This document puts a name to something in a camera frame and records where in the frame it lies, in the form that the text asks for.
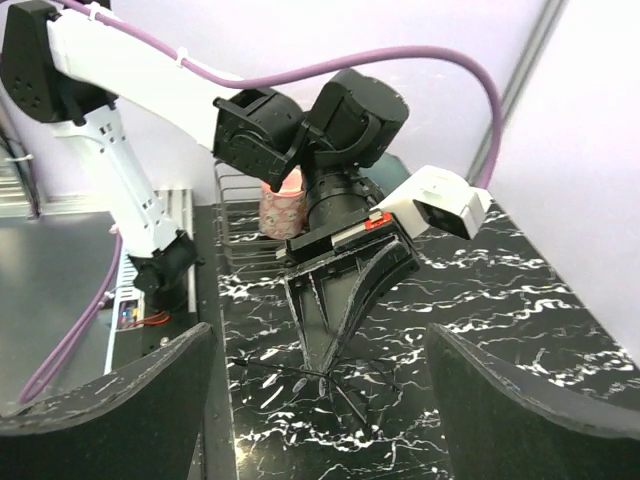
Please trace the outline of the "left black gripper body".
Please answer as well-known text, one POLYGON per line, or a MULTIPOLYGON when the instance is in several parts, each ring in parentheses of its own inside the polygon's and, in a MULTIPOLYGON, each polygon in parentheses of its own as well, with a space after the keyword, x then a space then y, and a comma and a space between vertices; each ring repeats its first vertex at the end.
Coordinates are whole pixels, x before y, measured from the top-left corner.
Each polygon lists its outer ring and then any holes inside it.
POLYGON ((343 169, 303 174, 309 231, 286 242, 284 262, 301 265, 400 237, 399 222, 377 209, 384 199, 368 176, 343 169))

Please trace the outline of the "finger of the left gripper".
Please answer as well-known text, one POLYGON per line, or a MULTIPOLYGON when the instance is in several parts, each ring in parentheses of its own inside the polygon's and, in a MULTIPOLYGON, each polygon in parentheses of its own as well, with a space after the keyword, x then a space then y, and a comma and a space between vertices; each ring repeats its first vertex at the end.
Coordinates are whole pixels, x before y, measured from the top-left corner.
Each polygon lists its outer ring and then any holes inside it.
POLYGON ((391 287, 418 269, 409 241, 384 239, 347 256, 349 268, 328 283, 329 344, 319 370, 328 372, 364 319, 391 287))
POLYGON ((354 305, 358 276, 356 267, 286 272, 285 290, 307 370, 331 370, 346 349, 353 326, 348 308, 354 305))

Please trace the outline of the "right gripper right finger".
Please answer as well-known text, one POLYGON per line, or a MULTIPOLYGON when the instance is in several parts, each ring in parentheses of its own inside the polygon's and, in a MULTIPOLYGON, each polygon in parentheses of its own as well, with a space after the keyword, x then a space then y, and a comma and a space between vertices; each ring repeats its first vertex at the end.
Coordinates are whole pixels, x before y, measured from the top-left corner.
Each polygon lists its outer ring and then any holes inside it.
POLYGON ((638 411, 556 386, 441 325, 425 353, 455 478, 638 478, 638 411))

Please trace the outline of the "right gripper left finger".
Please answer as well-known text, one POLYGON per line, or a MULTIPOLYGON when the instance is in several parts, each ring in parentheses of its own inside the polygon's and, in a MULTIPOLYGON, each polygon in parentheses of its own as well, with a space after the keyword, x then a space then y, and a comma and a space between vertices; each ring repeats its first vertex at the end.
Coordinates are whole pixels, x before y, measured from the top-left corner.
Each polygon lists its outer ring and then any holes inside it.
POLYGON ((1 420, 4 479, 185 479, 216 353, 199 323, 155 352, 1 420))

